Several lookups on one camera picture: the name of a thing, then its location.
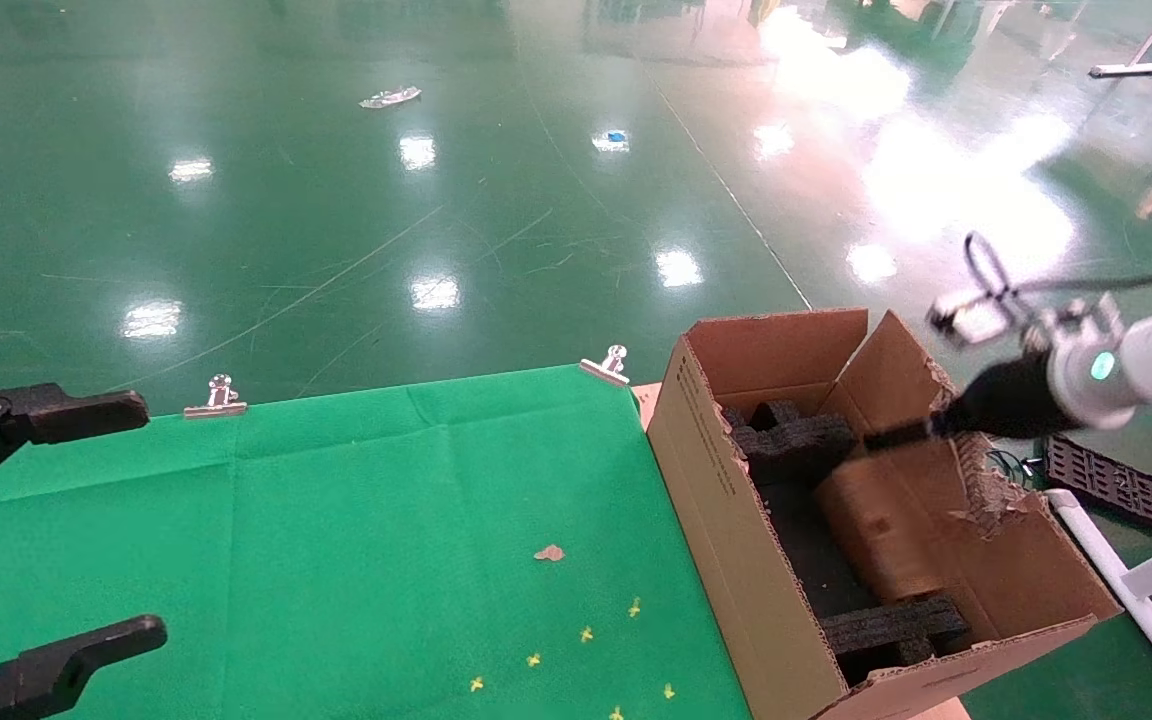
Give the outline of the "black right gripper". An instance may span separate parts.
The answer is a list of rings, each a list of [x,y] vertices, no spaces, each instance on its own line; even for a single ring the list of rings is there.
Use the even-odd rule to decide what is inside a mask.
[[[1037,439],[1062,429],[1062,409],[1049,386],[1049,353],[1023,354],[987,366],[935,418],[905,420],[864,435],[865,450],[892,450],[929,439],[979,432]]]

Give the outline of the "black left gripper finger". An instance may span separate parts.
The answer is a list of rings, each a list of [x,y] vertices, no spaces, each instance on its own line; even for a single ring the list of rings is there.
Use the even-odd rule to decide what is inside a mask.
[[[96,670],[156,651],[166,639],[164,620],[141,615],[18,653],[0,664],[0,719],[65,714]]]
[[[0,465],[26,445],[61,445],[146,427],[141,393],[73,397],[54,382],[0,388]]]

